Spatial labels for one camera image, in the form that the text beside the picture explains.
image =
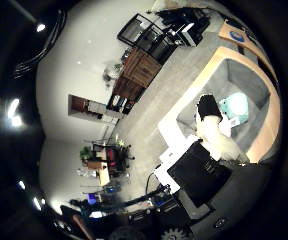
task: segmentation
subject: storage cabinet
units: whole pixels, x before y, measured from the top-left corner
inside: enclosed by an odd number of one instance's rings
[[[115,83],[107,108],[128,114],[161,67],[149,54],[134,48],[125,61],[122,75]]]

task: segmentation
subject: table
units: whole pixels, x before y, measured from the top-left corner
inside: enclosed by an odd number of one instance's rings
[[[107,160],[105,147],[102,149],[101,152],[98,152],[96,156],[101,157],[103,160]],[[110,175],[108,172],[107,163],[100,162],[100,165],[101,167],[98,169],[98,174],[100,178],[100,186],[102,187],[110,182]]]

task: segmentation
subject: wooden dresser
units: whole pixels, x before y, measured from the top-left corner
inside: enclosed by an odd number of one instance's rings
[[[161,68],[162,65],[148,53],[133,48],[124,63],[121,76],[115,83],[107,108],[127,114]]]

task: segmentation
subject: white wall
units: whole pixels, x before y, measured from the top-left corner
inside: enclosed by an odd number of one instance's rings
[[[99,186],[97,179],[77,175],[81,168],[79,151],[81,144],[64,143],[47,139],[44,142],[40,161],[40,186],[46,193],[46,201],[59,214],[60,206],[67,205],[70,199],[84,199],[85,192],[95,192],[97,188],[82,186]]]
[[[37,103],[46,136],[65,142],[97,140],[106,124],[68,116],[68,95],[106,104],[102,74],[108,62],[118,60],[127,45],[117,34],[136,13],[146,15],[154,0],[85,0],[69,13],[67,24],[51,52],[39,64]]]
[[[112,89],[107,90],[102,80],[104,68],[108,62],[118,60],[128,47],[116,38],[117,34],[136,13],[145,15],[153,3],[154,0],[79,3],[68,13],[56,45],[38,66],[36,98],[47,137],[40,161],[40,183],[47,202],[59,213],[61,204],[84,197],[81,192],[87,189],[80,188],[80,184],[99,185],[77,176],[76,169],[81,167],[82,140],[101,139],[108,125],[68,116],[68,95],[104,104],[109,101]]]

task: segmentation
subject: floor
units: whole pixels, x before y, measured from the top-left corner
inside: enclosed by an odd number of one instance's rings
[[[131,144],[131,153],[136,157],[130,163],[130,181],[119,194],[123,201],[145,194],[147,177],[160,164],[159,156],[167,149],[157,128],[158,122],[195,80],[220,43],[230,44],[220,40],[215,33],[205,32],[197,47],[177,48],[139,103],[118,123],[113,136],[118,134],[126,144]],[[148,191],[157,185],[158,181],[151,177]]]

